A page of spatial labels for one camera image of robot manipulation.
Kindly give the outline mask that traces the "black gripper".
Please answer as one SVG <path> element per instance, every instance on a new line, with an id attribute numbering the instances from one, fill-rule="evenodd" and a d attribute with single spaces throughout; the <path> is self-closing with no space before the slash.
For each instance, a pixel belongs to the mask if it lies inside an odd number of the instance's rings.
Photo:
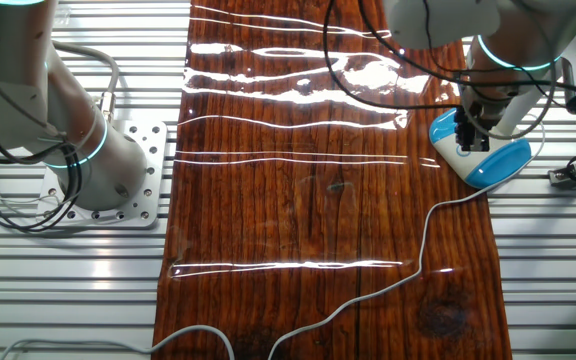
<path id="1" fill-rule="evenodd" d="M 510 98 L 490 97 L 473 87 L 459 87 L 459 94 L 461 107 L 455 115 L 456 141 L 462 151 L 488 152 L 489 137 L 477 130 L 469 122 L 468 116 L 489 131 L 500 122 L 510 104 Z"/>

